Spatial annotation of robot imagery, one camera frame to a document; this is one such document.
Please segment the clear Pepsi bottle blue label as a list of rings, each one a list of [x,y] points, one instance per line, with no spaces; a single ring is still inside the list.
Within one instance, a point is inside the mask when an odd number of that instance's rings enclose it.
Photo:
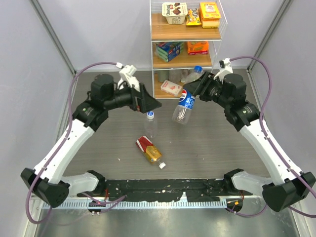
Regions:
[[[185,79],[184,84],[191,83],[202,76],[203,72],[192,72]],[[188,89],[183,88],[178,104],[173,112],[172,120],[180,123],[187,124],[192,113],[195,97]]]

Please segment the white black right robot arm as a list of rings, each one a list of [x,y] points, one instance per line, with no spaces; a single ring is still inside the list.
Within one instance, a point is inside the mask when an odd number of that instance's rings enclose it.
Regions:
[[[275,212],[303,200],[308,188],[316,182],[311,172],[302,172],[281,149],[267,124],[259,118],[258,108],[246,100],[246,83],[238,74],[227,74],[220,81],[210,72],[184,85],[184,91],[201,101],[213,101],[224,109],[227,121],[254,148],[270,177],[251,175],[235,169],[224,175],[225,193],[234,195],[247,191],[261,196]]]

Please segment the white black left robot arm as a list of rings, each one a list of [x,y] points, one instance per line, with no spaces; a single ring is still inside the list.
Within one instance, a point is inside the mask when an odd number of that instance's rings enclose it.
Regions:
[[[99,197],[105,192],[106,178],[94,170],[69,177],[63,174],[81,146],[108,118],[110,110],[128,106],[144,114],[161,107],[143,83],[138,88],[126,82],[117,86],[109,74],[97,75],[87,94],[49,154],[35,168],[25,168],[21,173],[27,187],[52,208],[59,207],[68,196],[89,192]]]

